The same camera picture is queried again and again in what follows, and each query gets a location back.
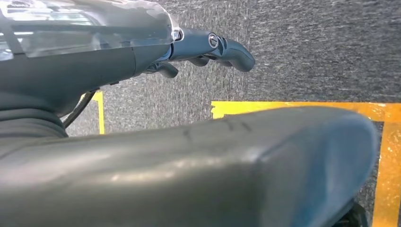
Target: yellow tape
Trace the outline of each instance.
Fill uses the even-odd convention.
[[[225,102],[213,101],[213,118],[293,106],[331,106],[384,122],[377,176],[373,227],[397,227],[401,196],[401,104],[341,102]]]
[[[94,101],[97,102],[97,109],[99,112],[99,134],[105,133],[105,115],[103,107],[103,92],[97,91],[93,96]]]

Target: black cable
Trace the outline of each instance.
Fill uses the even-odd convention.
[[[85,107],[89,104],[90,100],[92,100],[96,91],[89,91],[84,94],[84,97],[79,101],[75,109],[62,121],[65,128],[68,128],[75,119],[82,113]]]

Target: transparent cover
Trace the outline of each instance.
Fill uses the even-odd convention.
[[[28,57],[170,44],[180,30],[145,0],[0,0],[0,9]],[[12,59],[3,33],[0,48],[0,60]]]

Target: cable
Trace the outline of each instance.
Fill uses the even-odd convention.
[[[89,91],[83,95],[83,98],[78,102],[74,110],[65,119],[62,120],[65,128],[68,128],[68,126],[70,126],[82,113],[85,107],[89,104],[90,100],[92,100],[95,93],[96,91]]]

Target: gray carpet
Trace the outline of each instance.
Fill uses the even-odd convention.
[[[207,120],[212,100],[401,102],[401,1],[158,2],[182,26],[245,44],[256,68],[240,73],[183,63],[175,79],[155,74],[104,87],[107,133]],[[91,104],[69,133],[97,132]],[[358,197],[370,214],[376,175]]]

